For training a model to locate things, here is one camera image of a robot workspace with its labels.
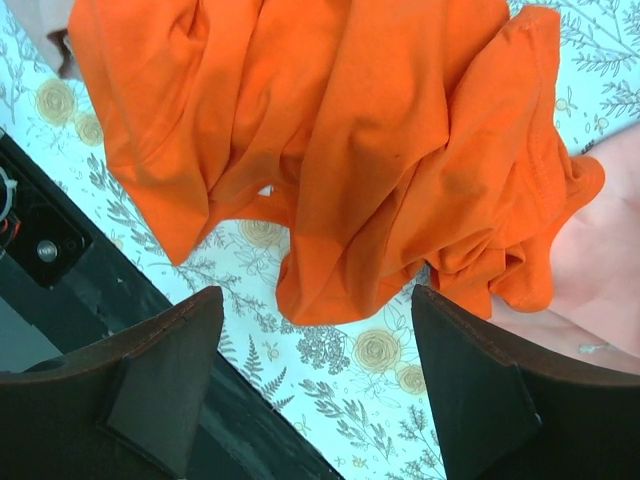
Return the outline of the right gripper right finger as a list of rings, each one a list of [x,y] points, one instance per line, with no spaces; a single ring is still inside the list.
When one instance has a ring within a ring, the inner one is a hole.
[[[411,314],[448,478],[638,478],[638,375],[554,353],[426,286]]]

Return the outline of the orange t shirt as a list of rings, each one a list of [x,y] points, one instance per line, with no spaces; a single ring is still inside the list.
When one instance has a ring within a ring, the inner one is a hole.
[[[602,189],[553,122],[560,18],[503,1],[78,1],[107,166],[167,256],[221,221],[290,232],[298,325],[381,309],[423,267],[482,318],[552,299],[551,244]]]

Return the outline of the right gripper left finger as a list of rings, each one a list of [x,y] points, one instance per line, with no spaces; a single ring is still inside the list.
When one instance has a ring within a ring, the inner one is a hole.
[[[183,479],[224,319],[220,288],[1,375],[4,479]]]

